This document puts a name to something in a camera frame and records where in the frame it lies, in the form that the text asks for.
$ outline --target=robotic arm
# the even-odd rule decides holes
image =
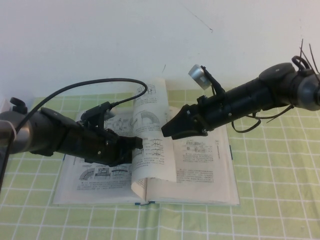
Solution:
[[[12,98],[12,111],[0,113],[0,146],[10,141],[12,126],[17,128],[27,113],[25,103]],[[81,121],[43,107],[35,112],[16,135],[11,154],[31,152],[52,156],[54,152],[84,158],[87,163],[99,163],[114,167],[132,162],[132,150],[142,149],[139,137],[119,136],[111,129],[104,129],[104,121],[113,117],[111,103],[105,102],[82,116]]]
[[[261,119],[274,119],[293,107],[310,111],[320,109],[320,74],[315,74],[309,61],[301,56],[292,58],[298,67],[291,63],[281,63],[263,71],[256,79],[227,92],[210,75],[204,66],[195,65],[189,75],[205,90],[209,86],[216,95],[201,96],[197,104],[184,105],[181,111],[162,128],[164,137],[182,139],[191,136],[207,136],[212,131],[227,123],[242,118],[257,119],[257,123],[248,132],[261,123]],[[261,110],[270,110],[288,106],[273,117],[257,117]]]

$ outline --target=green checkered tablecloth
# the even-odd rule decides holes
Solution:
[[[169,91],[169,104],[181,107],[202,94]],[[46,107],[74,119],[80,110],[128,96],[56,97]],[[241,206],[56,206],[63,155],[12,155],[0,193],[0,240],[320,239],[319,114],[293,109],[246,134],[227,126]],[[235,125],[252,123],[244,118]]]

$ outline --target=book page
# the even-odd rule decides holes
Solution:
[[[116,116],[105,121],[104,127],[121,136],[131,137],[133,112],[128,110],[120,109]],[[109,167],[66,155],[53,203],[144,203],[145,198],[145,186],[132,186],[132,164]]]
[[[170,110],[173,116],[179,111]],[[174,140],[176,182],[148,179],[147,201],[237,204],[238,194],[233,194],[237,188],[230,179],[233,168],[226,164],[231,163],[231,154],[225,130],[222,126],[206,137]]]
[[[173,142],[164,138],[161,127],[167,122],[168,96],[164,79],[147,83],[148,91],[134,101],[132,132],[143,139],[143,149],[135,149],[132,182],[145,178],[176,181]]]

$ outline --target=black wire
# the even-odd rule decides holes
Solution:
[[[317,65],[316,65],[316,61],[315,61],[314,55],[313,55],[313,53],[312,53],[312,49],[311,49],[311,44],[310,44],[310,43],[309,43],[309,48],[310,48],[310,53],[311,53],[311,57],[312,57],[312,61],[313,61],[315,70],[316,70],[316,72],[317,72],[318,74],[320,74],[320,72],[318,71]]]
[[[312,65],[310,64],[310,62],[309,62],[309,60],[308,60],[308,58],[307,58],[307,56],[305,55],[305,53],[304,53],[304,51],[301,49],[301,52],[302,52],[302,54],[303,54],[303,56],[305,57],[305,60],[308,62],[308,64],[310,65],[310,68],[312,69],[312,71],[313,71],[313,73],[314,73],[314,76],[315,76],[315,78],[318,80],[318,82],[320,83],[320,79],[318,78],[318,75],[316,74],[316,72],[315,72],[315,70],[314,70],[314,68],[312,67]]]
[[[47,103],[50,99],[54,98],[55,96],[59,95],[60,93],[63,93],[67,90],[70,89],[74,89],[80,86],[85,86],[85,85],[90,85],[90,84],[99,84],[99,83],[109,83],[109,82],[128,82],[128,83],[136,83],[136,84],[140,84],[142,86],[144,86],[144,90],[143,92],[139,93],[138,95],[129,97],[127,99],[118,101],[118,102],[114,102],[111,106],[115,107],[119,104],[131,101],[133,99],[139,98],[140,96],[142,96],[143,94],[145,94],[148,90],[148,86],[143,82],[143,81],[139,81],[139,80],[135,80],[135,79],[131,79],[131,78],[103,78],[103,79],[97,79],[97,80],[90,80],[90,81],[82,81],[82,82],[78,82],[75,84],[71,84],[69,86],[65,86],[61,89],[59,89],[58,91],[55,91],[54,93],[52,93],[51,95],[47,96],[45,99],[43,99],[38,105],[36,105],[25,117],[24,119],[19,123],[19,125],[16,127],[15,131],[18,134],[18,132],[20,131],[20,129],[26,124],[26,122],[32,117],[33,114],[35,114],[39,108],[41,108],[45,103]]]
[[[288,112],[289,110],[293,109],[294,106],[293,105],[289,105],[285,110],[283,110],[282,112],[276,114],[276,115],[273,115],[273,116],[251,116],[251,115],[246,115],[246,117],[248,118],[252,118],[252,119],[256,119],[256,120],[259,120],[259,119],[276,119],[277,117],[280,117],[282,114],[285,114],[286,112]]]
[[[294,63],[294,65],[296,65],[299,68],[300,71],[304,69],[310,69],[310,66],[308,65],[307,61],[300,56],[294,56],[293,58],[291,58],[291,60]]]

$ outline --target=silver cylinder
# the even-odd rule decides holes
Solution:
[[[191,68],[188,74],[203,90],[206,90],[212,85],[207,79],[205,71],[197,64]]]

